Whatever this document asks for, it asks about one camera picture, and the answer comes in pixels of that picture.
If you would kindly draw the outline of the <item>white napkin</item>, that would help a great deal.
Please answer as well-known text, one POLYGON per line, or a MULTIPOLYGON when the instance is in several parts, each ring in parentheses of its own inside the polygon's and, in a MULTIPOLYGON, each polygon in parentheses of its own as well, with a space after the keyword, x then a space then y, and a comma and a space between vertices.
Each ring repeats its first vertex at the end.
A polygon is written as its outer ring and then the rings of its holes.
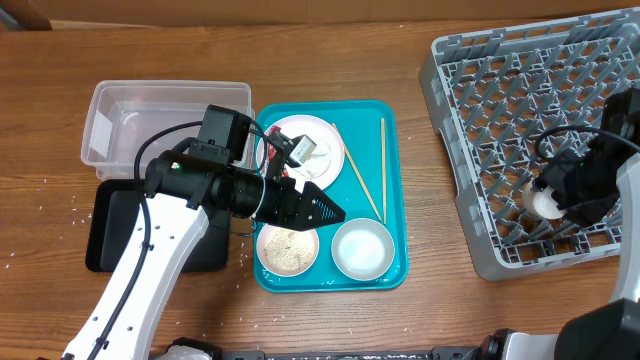
POLYGON ((316 146, 310 158, 300 167, 288 168, 290 175, 299 175, 311 180, 323 175, 331 164, 331 148, 327 143, 316 146))

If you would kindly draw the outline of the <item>pink bowl with rice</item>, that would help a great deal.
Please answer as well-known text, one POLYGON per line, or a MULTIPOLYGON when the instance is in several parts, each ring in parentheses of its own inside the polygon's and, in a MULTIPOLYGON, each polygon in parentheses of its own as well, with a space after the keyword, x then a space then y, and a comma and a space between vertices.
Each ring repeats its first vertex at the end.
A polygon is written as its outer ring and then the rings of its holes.
POLYGON ((294 277, 309 270, 316 261, 319 237, 316 230, 294 231, 264 225, 256 238, 255 250, 267 271, 294 277))

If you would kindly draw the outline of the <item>white paper cup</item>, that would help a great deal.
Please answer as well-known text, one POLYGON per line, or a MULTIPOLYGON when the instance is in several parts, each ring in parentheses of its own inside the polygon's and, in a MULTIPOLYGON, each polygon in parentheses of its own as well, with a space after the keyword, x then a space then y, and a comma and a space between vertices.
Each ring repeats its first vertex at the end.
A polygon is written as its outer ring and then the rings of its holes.
POLYGON ((558 208, 558 203, 552 197, 553 188, 547 186, 538 189, 534 182, 529 182, 523 190, 524 208, 535 216, 547 220, 557 220, 565 216, 566 211, 558 208))

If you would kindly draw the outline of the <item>red snack wrapper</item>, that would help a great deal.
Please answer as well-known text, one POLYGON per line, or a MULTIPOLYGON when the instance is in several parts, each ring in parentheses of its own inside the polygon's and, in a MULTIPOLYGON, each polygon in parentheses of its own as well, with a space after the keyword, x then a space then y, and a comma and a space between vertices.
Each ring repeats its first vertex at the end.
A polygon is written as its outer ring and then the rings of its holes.
POLYGON ((279 126, 273 125, 268 132, 268 159, 272 162, 280 153, 281 153, 281 145, 279 140, 281 128, 279 126))

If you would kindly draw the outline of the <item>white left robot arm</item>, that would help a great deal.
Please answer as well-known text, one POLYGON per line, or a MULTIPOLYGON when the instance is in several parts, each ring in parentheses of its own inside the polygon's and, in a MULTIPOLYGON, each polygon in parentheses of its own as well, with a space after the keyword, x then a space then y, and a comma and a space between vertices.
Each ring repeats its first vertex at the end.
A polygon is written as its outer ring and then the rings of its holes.
POLYGON ((295 231, 344 221, 345 211, 316 184, 301 191, 285 167, 307 162, 306 135, 265 134, 251 117, 210 105, 199 132, 139 165, 133 181, 139 215, 90 318, 63 352, 66 359, 146 359, 176 280, 219 212, 295 231))

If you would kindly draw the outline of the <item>grey dishwasher rack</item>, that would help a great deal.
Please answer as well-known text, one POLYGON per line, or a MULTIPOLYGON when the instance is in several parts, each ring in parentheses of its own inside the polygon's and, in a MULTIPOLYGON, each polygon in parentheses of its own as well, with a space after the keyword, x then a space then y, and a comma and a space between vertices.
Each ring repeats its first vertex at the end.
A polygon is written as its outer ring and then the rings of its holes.
POLYGON ((581 228, 523 205, 544 168, 536 155, 583 153, 605 100, 639 83, 635 8, 436 39, 420 71, 445 144, 456 206, 477 274, 490 281, 617 255, 622 214, 581 228))

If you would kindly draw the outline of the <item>large white plate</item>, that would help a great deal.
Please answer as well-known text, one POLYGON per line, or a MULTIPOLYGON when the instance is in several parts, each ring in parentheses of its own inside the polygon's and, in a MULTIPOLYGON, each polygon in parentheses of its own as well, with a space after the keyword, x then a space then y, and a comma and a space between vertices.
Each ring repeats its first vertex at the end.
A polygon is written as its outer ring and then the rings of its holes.
POLYGON ((280 132, 287 138, 307 136, 316 144, 311 156, 299 167, 284 165, 280 178, 291 178, 295 189, 302 192, 307 182, 321 190, 331 185, 344 164, 344 143, 337 131, 325 120, 304 114, 289 115, 266 128, 265 134, 280 132))

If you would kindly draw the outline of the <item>grey white bowl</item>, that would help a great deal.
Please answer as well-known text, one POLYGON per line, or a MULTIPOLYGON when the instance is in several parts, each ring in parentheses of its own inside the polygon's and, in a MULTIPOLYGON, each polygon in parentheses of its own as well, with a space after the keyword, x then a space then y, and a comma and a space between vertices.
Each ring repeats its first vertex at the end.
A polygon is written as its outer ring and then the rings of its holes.
POLYGON ((331 255, 336 267, 360 282, 382 277, 395 258, 395 242, 381 223, 366 218, 352 219, 334 234, 331 255))

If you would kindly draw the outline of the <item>teal plastic tray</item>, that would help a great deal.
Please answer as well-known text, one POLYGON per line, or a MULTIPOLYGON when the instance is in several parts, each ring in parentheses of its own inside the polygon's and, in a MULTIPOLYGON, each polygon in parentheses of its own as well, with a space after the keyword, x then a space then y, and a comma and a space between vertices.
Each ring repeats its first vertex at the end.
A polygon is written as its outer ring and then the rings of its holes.
POLYGON ((345 141, 355 163, 346 162, 325 193, 346 211, 346 219, 378 217, 394 240, 390 269, 378 279, 357 281, 344 275, 331 255, 337 224, 319 228, 319 255, 311 268, 294 277, 269 272, 254 262, 257 283, 272 293, 346 292, 389 290, 399 286, 409 272, 408 241, 401 166, 392 109, 379 100, 341 100, 272 104, 257 115, 268 130, 291 115, 311 115, 326 121, 345 141))

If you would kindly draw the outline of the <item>left wooden chopstick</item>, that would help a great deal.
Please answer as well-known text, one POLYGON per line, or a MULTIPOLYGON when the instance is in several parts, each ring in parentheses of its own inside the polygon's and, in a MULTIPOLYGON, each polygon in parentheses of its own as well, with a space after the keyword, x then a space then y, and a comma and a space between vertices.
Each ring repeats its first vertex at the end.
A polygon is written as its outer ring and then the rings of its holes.
POLYGON ((360 184, 360 186, 361 186, 366 198, 368 199, 369 204, 372 207, 376 217, 378 218, 378 220, 383 221, 383 218, 382 218, 382 216, 381 216, 381 214, 380 214, 380 212, 379 212, 379 210, 378 210, 378 208, 377 208, 377 206, 376 206, 376 204, 375 204, 375 202, 373 200, 373 197, 371 196, 371 193, 370 193, 370 191, 369 191, 369 189, 367 187, 367 184, 365 183, 365 181, 364 181, 364 179, 363 179, 363 177, 362 177, 362 175, 361 175, 361 173, 360 173, 360 171, 359 171, 359 169, 357 167, 357 164, 354 161, 354 159, 353 159, 353 157, 351 155, 351 152, 349 151, 349 148, 347 147, 346 141, 344 140, 342 134, 340 133, 337 125, 335 123, 331 123, 331 126, 338 133, 338 135, 340 136, 340 138, 341 138, 341 140, 343 142, 345 155, 346 155, 349 163, 351 164, 351 167, 352 167, 352 169, 354 171, 354 174, 355 174, 355 176, 356 176, 356 178, 357 178, 357 180, 358 180, 358 182, 359 182, 359 184, 360 184))

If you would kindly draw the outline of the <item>black rectangular tray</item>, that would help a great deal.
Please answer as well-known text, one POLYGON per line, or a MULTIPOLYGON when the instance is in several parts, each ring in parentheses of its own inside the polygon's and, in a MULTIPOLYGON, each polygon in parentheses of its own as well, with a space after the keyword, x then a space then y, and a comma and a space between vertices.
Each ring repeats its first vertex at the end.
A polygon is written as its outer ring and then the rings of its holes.
MULTIPOLYGON (((92 272, 113 272, 133 232, 139 211, 133 179, 110 179, 96 191, 85 265, 92 272)), ((186 260, 183 272, 215 272, 227 262, 231 214, 217 211, 186 260)))

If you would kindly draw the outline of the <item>clear plastic bin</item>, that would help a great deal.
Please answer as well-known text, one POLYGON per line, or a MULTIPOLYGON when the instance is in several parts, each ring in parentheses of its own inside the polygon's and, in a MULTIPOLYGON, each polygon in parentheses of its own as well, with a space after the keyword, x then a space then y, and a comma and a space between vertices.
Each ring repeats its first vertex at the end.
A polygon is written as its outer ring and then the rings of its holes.
POLYGON ((87 112, 81 161, 96 176, 131 179, 134 157, 152 135, 200 121, 218 105, 254 117, 251 88, 244 82, 198 80, 105 80, 87 112))

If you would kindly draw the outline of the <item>black rail at bottom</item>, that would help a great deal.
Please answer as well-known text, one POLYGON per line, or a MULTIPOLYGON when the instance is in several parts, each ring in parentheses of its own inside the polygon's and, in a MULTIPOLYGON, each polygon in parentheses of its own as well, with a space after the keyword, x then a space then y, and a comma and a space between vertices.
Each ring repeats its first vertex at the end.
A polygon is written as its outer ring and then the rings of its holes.
POLYGON ((149 359, 223 359, 223 360, 462 360, 474 359, 476 346, 442 346, 430 350, 360 351, 360 352, 302 352, 265 353, 256 347, 252 351, 223 350, 208 342, 181 337, 174 340, 162 353, 151 354, 149 359))

